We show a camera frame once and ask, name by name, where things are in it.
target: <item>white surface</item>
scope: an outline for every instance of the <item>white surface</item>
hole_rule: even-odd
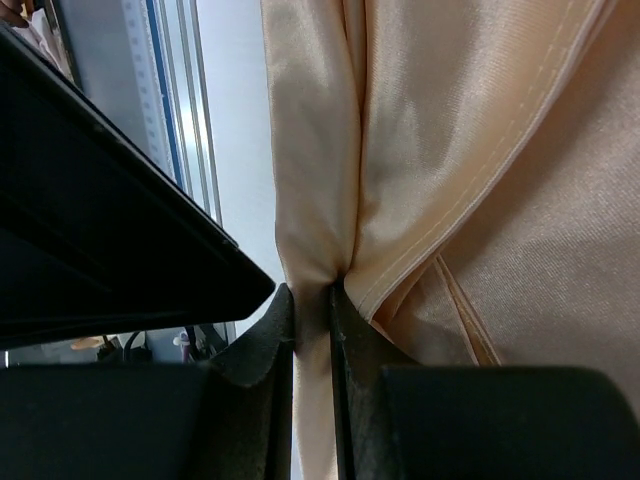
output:
[[[260,0],[197,0],[224,229],[276,282],[275,188]],[[264,313],[236,323],[241,335]],[[302,478],[295,442],[291,479]]]

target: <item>black plastic part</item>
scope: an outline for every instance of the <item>black plastic part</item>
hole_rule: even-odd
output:
[[[638,479],[640,435],[603,375],[577,368],[426,368],[331,293],[339,476]]]
[[[0,371],[2,479],[286,480],[293,302],[210,363]]]
[[[3,26],[0,91],[0,349],[240,320],[272,293],[223,230]]]

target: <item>shiny fabric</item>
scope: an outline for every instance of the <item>shiny fabric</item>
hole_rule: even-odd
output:
[[[640,3],[263,0],[305,478],[325,288],[425,364],[579,364],[640,413]]]

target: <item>person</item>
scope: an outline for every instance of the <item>person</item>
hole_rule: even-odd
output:
[[[33,0],[0,0],[0,18],[12,27],[27,28],[29,23],[22,18],[22,9],[27,15],[34,11]]]

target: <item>satin fabric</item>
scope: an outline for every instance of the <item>satin fabric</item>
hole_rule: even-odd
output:
[[[577,364],[640,412],[640,3],[263,0],[305,478],[326,287],[422,363]]]

